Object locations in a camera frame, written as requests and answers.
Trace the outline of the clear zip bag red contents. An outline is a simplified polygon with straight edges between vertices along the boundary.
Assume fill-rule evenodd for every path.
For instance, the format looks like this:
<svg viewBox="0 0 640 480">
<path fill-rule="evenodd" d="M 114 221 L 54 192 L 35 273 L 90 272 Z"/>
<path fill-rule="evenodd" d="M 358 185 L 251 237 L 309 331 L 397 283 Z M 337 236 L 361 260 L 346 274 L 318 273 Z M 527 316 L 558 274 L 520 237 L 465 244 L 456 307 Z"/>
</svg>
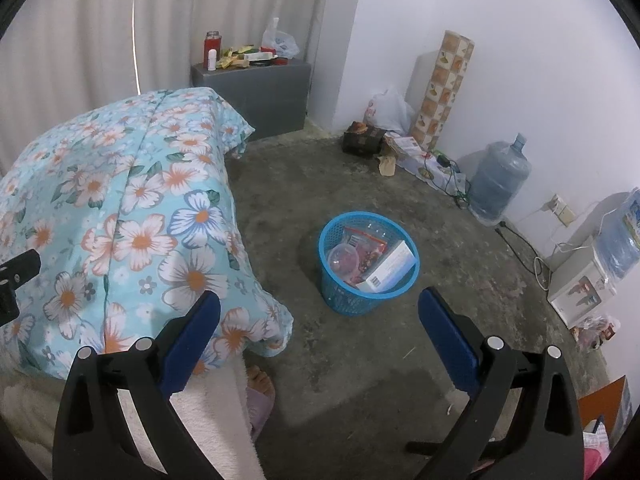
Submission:
<svg viewBox="0 0 640 480">
<path fill-rule="evenodd" d="M 362 278 L 378 263 L 378 259 L 384 255 L 388 236 L 378 222 L 370 221 L 363 226 L 346 226 L 343 240 L 354 246 L 359 254 L 359 270 L 347 279 L 349 284 L 355 285 L 362 281 Z"/>
</svg>

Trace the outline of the white water dispenser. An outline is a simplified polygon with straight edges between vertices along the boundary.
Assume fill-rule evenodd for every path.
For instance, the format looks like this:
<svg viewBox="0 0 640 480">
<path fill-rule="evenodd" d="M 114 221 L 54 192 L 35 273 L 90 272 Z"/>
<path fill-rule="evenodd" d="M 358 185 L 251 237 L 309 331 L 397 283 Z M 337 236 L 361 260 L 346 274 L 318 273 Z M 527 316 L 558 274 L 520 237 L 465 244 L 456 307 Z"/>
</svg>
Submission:
<svg viewBox="0 0 640 480">
<path fill-rule="evenodd" d="M 567 328 L 573 328 L 616 295 L 612 278 L 593 247 L 580 248 L 552 274 L 547 300 Z"/>
</svg>

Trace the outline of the grey bedside cabinet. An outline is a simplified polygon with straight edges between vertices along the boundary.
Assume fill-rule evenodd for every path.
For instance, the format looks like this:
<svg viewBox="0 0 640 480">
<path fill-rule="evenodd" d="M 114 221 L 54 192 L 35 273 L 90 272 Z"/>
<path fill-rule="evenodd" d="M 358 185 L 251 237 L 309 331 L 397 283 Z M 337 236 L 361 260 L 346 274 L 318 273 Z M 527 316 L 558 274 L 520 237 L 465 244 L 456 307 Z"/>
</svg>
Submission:
<svg viewBox="0 0 640 480">
<path fill-rule="evenodd" d="M 208 72 L 191 66 L 194 87 L 214 89 L 255 129 L 252 140 L 302 130 L 307 115 L 311 65 L 252 66 Z"/>
</svg>

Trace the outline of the brown paper scrap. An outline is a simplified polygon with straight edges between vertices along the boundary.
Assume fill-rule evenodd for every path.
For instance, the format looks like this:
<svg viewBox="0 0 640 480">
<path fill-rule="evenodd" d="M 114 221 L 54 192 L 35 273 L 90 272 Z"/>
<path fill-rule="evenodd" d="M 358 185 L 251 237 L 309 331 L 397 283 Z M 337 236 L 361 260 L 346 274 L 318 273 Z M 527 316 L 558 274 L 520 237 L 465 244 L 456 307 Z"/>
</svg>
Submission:
<svg viewBox="0 0 640 480">
<path fill-rule="evenodd" d="M 393 177 L 396 172 L 396 157 L 393 155 L 381 155 L 378 158 L 378 172 L 382 177 Z"/>
</svg>

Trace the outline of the snack packets on cabinet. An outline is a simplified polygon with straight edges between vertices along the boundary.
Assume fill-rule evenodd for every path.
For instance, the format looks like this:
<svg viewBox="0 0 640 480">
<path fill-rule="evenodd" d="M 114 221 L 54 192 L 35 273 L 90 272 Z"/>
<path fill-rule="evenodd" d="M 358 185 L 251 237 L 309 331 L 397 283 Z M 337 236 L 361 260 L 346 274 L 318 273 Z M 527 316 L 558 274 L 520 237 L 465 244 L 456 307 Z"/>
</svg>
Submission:
<svg viewBox="0 0 640 480">
<path fill-rule="evenodd" d="M 244 46 L 239 49 L 223 50 L 215 67 L 217 70 L 245 70 L 253 66 L 288 65 L 289 62 L 284 56 L 278 55 L 274 49 Z"/>
</svg>

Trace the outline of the white patterned floor cloth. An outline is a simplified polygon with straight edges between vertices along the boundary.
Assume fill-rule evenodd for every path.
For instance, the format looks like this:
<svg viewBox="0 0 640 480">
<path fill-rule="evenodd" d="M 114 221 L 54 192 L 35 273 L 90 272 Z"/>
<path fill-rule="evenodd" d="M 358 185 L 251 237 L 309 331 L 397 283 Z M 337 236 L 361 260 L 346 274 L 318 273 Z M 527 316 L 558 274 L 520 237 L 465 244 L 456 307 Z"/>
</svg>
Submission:
<svg viewBox="0 0 640 480">
<path fill-rule="evenodd" d="M 384 138 L 401 169 L 449 197 L 465 196 L 465 174 L 452 159 L 439 152 L 424 151 L 412 136 L 388 132 Z"/>
</svg>

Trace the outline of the water jug on dispenser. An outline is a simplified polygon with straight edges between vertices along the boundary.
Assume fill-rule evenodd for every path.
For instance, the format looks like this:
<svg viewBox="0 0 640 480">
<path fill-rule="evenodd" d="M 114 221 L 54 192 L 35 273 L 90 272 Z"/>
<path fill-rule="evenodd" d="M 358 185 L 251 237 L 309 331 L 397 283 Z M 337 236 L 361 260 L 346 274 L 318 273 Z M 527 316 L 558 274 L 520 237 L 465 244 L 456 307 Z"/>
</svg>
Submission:
<svg viewBox="0 0 640 480">
<path fill-rule="evenodd" d="M 606 273 L 621 281 L 639 262 L 639 189 L 603 219 L 594 247 Z"/>
</svg>

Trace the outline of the large empty water jug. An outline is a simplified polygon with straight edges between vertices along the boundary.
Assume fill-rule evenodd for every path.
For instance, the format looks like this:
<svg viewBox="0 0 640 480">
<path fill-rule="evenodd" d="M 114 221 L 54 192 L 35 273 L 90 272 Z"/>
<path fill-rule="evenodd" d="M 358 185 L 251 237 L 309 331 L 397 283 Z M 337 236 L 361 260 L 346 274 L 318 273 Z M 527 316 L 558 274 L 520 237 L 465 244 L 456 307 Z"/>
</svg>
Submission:
<svg viewBox="0 0 640 480">
<path fill-rule="evenodd" d="M 484 226 L 496 226 L 502 220 L 506 207 L 529 177 L 532 165 L 523 153 L 525 144 L 521 133 L 512 143 L 491 143 L 478 164 L 468 201 L 469 211 Z"/>
</svg>

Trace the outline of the wall power socket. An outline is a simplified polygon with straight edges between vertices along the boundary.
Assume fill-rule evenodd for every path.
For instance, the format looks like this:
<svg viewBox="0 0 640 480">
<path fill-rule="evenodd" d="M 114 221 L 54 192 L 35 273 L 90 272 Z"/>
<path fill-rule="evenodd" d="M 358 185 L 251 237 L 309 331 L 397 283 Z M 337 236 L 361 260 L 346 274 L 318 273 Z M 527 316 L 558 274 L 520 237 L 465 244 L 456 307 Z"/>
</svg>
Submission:
<svg viewBox="0 0 640 480">
<path fill-rule="evenodd" d="M 570 226 L 576 219 L 576 214 L 570 209 L 566 201 L 558 194 L 554 194 L 547 203 L 548 209 L 558 218 L 563 226 Z"/>
</svg>

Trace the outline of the red thermos flask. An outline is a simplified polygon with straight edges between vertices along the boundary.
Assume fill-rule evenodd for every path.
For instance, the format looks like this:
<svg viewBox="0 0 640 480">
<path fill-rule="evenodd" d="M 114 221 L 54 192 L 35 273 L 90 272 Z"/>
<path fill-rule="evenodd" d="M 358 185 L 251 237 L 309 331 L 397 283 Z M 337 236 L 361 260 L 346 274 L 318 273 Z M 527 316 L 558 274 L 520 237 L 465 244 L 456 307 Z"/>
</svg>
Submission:
<svg viewBox="0 0 640 480">
<path fill-rule="evenodd" d="M 221 49 L 221 34 L 218 30 L 206 32 L 203 48 L 204 70 L 216 70 Z"/>
</svg>

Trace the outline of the clear plastic cup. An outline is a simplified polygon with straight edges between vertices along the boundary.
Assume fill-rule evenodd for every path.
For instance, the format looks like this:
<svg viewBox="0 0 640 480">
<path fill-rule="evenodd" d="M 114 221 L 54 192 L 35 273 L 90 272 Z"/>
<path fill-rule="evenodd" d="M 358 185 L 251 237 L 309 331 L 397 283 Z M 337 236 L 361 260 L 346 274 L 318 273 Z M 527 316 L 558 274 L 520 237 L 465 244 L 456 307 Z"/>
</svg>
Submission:
<svg viewBox="0 0 640 480">
<path fill-rule="evenodd" d="M 357 249 L 348 243 L 333 247 L 326 256 L 326 261 L 330 269 L 340 278 L 350 278 L 357 273 L 360 266 Z"/>
</svg>

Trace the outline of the floral blue quilt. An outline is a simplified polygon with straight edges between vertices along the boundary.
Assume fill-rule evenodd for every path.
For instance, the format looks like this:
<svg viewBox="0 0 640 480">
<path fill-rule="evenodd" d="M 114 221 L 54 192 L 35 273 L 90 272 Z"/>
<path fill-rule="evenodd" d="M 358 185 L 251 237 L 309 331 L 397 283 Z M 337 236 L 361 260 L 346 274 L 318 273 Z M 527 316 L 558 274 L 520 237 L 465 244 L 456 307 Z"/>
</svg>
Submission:
<svg viewBox="0 0 640 480">
<path fill-rule="evenodd" d="M 1 181 L 1 255 L 38 252 L 1 331 L 3 373 L 65 378 L 77 350 L 129 349 L 221 304 L 196 367 L 275 356 L 293 319 L 259 284 L 236 222 L 226 158 L 252 127 L 209 88 L 153 91 L 90 110 L 32 141 Z"/>
</svg>

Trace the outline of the small white bottle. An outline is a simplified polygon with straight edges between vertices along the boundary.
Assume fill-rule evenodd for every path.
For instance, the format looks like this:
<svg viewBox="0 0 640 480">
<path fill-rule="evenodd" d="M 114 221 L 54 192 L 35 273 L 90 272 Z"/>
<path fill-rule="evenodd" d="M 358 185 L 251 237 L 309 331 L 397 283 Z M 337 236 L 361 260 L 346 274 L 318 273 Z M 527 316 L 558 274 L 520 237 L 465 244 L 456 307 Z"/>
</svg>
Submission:
<svg viewBox="0 0 640 480">
<path fill-rule="evenodd" d="M 207 70 L 213 72 L 217 68 L 217 50 L 210 49 L 207 53 Z"/>
</svg>

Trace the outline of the white curtain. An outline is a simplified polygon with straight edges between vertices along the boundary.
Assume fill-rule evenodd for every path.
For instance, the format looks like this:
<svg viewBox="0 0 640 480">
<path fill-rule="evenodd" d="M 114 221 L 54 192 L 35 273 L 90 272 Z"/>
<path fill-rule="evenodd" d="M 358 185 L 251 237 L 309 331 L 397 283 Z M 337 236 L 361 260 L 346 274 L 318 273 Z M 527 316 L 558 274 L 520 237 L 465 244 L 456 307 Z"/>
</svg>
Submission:
<svg viewBox="0 0 640 480">
<path fill-rule="evenodd" d="M 186 87 L 204 38 L 258 44 L 277 23 L 306 49 L 322 0 L 10 0 L 1 26 L 1 166 L 87 110 Z"/>
</svg>

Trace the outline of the blue plastic waste basket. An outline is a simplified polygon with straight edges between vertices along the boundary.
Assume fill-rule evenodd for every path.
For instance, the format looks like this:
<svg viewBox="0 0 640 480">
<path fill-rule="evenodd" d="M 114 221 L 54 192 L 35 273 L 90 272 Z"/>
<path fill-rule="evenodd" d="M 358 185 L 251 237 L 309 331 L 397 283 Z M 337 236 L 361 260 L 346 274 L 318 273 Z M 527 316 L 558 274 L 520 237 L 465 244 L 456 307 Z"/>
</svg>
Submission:
<svg viewBox="0 0 640 480">
<path fill-rule="evenodd" d="M 364 315 L 413 286 L 416 244 L 398 223 L 369 211 L 345 212 L 320 232 L 321 295 L 336 313 Z"/>
</svg>

